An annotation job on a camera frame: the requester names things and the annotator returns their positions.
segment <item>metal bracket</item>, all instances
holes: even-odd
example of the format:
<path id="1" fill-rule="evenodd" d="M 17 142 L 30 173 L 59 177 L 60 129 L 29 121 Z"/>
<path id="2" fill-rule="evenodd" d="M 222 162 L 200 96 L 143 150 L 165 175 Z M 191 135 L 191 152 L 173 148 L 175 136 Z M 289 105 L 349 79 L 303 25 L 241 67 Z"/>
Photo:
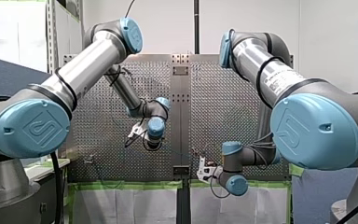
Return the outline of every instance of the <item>metal bracket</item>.
<path id="1" fill-rule="evenodd" d="M 188 66 L 174 66 L 172 74 L 174 76 L 188 76 Z"/>
<path id="2" fill-rule="evenodd" d="M 175 178 L 176 176 L 183 176 L 183 175 L 187 175 L 189 176 L 190 174 L 190 167 L 188 165 L 176 165 L 173 166 L 173 178 Z"/>

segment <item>white wall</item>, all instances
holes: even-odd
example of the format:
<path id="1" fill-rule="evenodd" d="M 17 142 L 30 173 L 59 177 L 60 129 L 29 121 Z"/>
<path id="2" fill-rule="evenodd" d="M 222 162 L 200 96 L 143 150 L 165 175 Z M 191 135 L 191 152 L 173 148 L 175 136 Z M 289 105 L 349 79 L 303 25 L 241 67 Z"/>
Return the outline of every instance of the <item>white wall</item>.
<path id="1" fill-rule="evenodd" d="M 85 0 L 84 28 L 124 17 L 131 0 Z M 129 17 L 144 36 L 142 53 L 187 53 L 194 51 L 192 0 L 137 0 Z"/>
<path id="2" fill-rule="evenodd" d="M 358 91 L 358 0 L 301 0 L 299 70 Z"/>
<path id="3" fill-rule="evenodd" d="M 298 64 L 298 0 L 200 0 L 200 53 L 219 53 L 223 33 L 243 32 L 279 35 Z"/>
<path id="4" fill-rule="evenodd" d="M 131 1 L 85 0 L 84 27 L 123 17 Z M 145 38 L 143 53 L 194 52 L 193 0 L 137 0 L 130 17 Z M 219 52 L 230 28 L 280 35 L 298 55 L 298 0 L 200 0 L 200 53 Z"/>

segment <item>metal pole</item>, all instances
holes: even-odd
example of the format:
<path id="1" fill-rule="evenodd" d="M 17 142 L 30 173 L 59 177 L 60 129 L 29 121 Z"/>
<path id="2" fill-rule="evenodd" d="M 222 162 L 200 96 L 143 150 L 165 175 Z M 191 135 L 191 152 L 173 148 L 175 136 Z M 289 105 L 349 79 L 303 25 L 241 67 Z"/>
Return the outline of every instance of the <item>metal pole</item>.
<path id="1" fill-rule="evenodd" d="M 194 0 L 194 35 L 194 53 L 200 54 L 200 0 Z"/>

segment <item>silver arm segment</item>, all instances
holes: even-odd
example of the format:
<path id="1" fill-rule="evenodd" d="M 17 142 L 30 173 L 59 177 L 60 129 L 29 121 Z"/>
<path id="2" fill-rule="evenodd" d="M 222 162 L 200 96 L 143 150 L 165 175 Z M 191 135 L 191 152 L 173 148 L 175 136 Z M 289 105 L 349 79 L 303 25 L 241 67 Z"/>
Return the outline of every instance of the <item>silver arm segment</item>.
<path id="1" fill-rule="evenodd" d="M 273 164 L 281 154 L 309 169 L 358 167 L 358 92 L 346 93 L 325 80 L 301 76 L 290 67 L 284 42 L 272 34 L 226 33 L 220 64 L 250 81 L 262 104 L 272 109 L 265 121 L 276 146 L 249 150 L 241 143 L 224 143 L 219 182 L 229 192 L 246 192 L 242 166 L 261 164 L 259 157 Z"/>
<path id="2" fill-rule="evenodd" d="M 122 63 L 127 56 L 124 44 L 116 35 L 100 31 L 95 34 L 92 44 L 57 72 L 79 100 L 113 64 Z M 74 96 L 57 76 L 52 76 L 40 87 L 54 92 L 69 108 L 73 108 Z"/>
<path id="3" fill-rule="evenodd" d="M 77 101 L 114 64 L 122 63 L 143 46 L 135 21 L 123 18 L 92 27 L 85 36 L 86 48 L 40 85 L 30 85 L 9 99 L 0 99 L 0 155 L 35 158 L 56 150 L 65 140 Z M 124 76 L 113 83 L 133 117 L 151 118 L 147 124 L 150 145 L 160 143 L 168 118 L 169 101 L 158 98 L 142 102 Z"/>

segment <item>green tape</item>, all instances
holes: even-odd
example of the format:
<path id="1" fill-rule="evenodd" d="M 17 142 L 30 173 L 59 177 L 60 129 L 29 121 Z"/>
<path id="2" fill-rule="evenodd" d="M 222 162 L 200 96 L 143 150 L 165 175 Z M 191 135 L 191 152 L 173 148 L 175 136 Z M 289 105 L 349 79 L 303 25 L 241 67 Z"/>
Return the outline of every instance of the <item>green tape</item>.
<path id="1" fill-rule="evenodd" d="M 91 189 L 180 189 L 181 181 L 159 181 L 159 182 L 127 182 L 127 181 L 104 181 L 70 184 L 69 188 L 74 190 Z"/>
<path id="2" fill-rule="evenodd" d="M 267 189 L 288 189 L 291 188 L 292 183 L 290 181 L 257 181 L 248 180 L 249 187 L 255 188 L 267 188 Z M 199 180 L 191 180 L 191 188 L 209 188 L 210 185 Z"/>
<path id="3" fill-rule="evenodd" d="M 304 173 L 304 168 L 298 167 L 292 163 L 289 165 L 289 173 L 290 175 L 302 176 Z"/>
<path id="4" fill-rule="evenodd" d="M 71 185 L 68 186 L 68 196 L 66 201 L 68 202 L 68 215 L 69 215 L 69 224 L 74 222 L 74 200 L 75 200 L 75 188 L 72 188 Z"/>
<path id="5" fill-rule="evenodd" d="M 287 214 L 286 214 L 286 223 L 290 222 L 290 217 L 292 216 L 292 185 L 289 185 L 289 188 L 287 189 Z"/>
<path id="6" fill-rule="evenodd" d="M 75 193 L 80 190 L 101 190 L 101 189 L 180 189 L 182 181 L 159 181 L 159 182 L 127 182 L 127 181 L 104 181 L 73 183 L 68 185 L 68 203 L 69 224 L 74 220 L 74 202 Z"/>

